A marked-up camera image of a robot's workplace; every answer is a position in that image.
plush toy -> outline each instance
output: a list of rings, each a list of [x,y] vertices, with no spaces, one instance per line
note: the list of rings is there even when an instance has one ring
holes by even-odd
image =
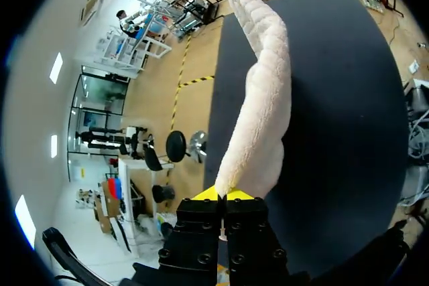
[[[220,196],[238,188],[264,198],[282,169],[282,137],[291,109],[288,34],[282,19],[262,0],[229,0],[255,52],[237,124],[215,182]]]

ceiling light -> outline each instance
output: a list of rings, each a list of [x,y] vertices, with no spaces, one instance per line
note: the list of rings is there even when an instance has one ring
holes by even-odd
[[[56,84],[56,80],[58,79],[61,66],[62,66],[62,57],[61,57],[61,53],[58,53],[58,55],[56,56],[54,65],[52,66],[51,74],[49,75],[49,78],[54,84]]]
[[[27,203],[25,202],[24,195],[21,195],[18,199],[18,203],[15,207],[15,215],[18,219],[19,225],[22,228],[25,237],[29,244],[34,249],[34,240],[36,239],[36,227],[34,226],[34,222],[32,217],[29,214]]]
[[[56,157],[57,154],[57,136],[56,135],[52,135],[51,136],[51,157]]]

wooden floor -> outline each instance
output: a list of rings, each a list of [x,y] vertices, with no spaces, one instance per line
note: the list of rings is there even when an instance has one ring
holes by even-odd
[[[429,80],[429,53],[417,47],[417,42],[427,41],[401,1],[398,2],[397,7],[405,14],[404,18],[387,10],[381,14],[369,9],[369,13],[386,41],[391,43],[390,47],[403,82],[412,77],[408,66],[414,59],[421,66],[414,77]],[[223,1],[219,8],[219,15],[227,15],[231,12],[228,1]],[[182,70],[181,83],[215,75],[222,23],[223,18],[220,18],[202,27],[192,35],[189,42],[185,39],[179,43],[170,35],[166,43],[172,46],[173,50],[160,60],[150,58],[145,70],[129,85],[123,126],[147,127],[155,137],[158,155],[166,154],[165,142],[172,126],[180,72]],[[178,93],[173,129],[183,132],[187,140],[199,130],[208,131],[212,86],[212,80],[205,80],[186,86]],[[176,199],[168,205],[170,211],[176,209],[182,198],[192,197],[202,191],[203,170],[203,165],[185,157],[170,173],[167,171],[157,173],[159,184],[168,182],[176,191]],[[148,172],[132,171],[131,179],[145,194],[150,211],[151,190]],[[405,217],[404,209],[398,208],[392,222]],[[406,240],[412,244],[419,233],[420,226],[411,220],[406,227]]]

yellow tape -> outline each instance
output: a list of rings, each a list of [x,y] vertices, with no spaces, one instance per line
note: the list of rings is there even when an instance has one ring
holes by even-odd
[[[186,55],[188,55],[188,49],[189,49],[189,45],[190,45],[190,40],[191,39],[192,39],[192,37],[189,35],[188,36],[188,42],[186,43],[186,47],[185,47],[185,53],[183,55],[182,66],[180,67],[179,79],[177,81],[176,95],[174,96],[172,124],[171,124],[171,127],[170,127],[171,131],[173,131],[173,128],[174,128],[174,120],[176,118],[177,102],[179,101],[179,92],[180,92],[180,88],[181,88],[180,83],[182,81],[182,75],[183,75],[184,65],[185,65],[185,61],[186,61]]]
[[[197,78],[195,80],[190,80],[189,82],[181,83],[180,84],[180,88],[185,87],[185,86],[189,86],[189,85],[192,85],[192,84],[196,84],[196,83],[202,82],[204,80],[214,80],[214,79],[215,79],[214,76],[205,76],[205,77],[202,77],[202,78]]]

black table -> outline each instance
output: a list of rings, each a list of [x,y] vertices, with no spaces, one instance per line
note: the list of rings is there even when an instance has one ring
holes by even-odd
[[[265,201],[288,268],[315,277],[389,225],[404,183],[408,123],[389,46],[358,0],[272,0],[288,28],[292,118],[278,185]],[[225,17],[208,131],[212,186],[254,64],[234,15]],[[226,265],[226,247],[220,245]]]

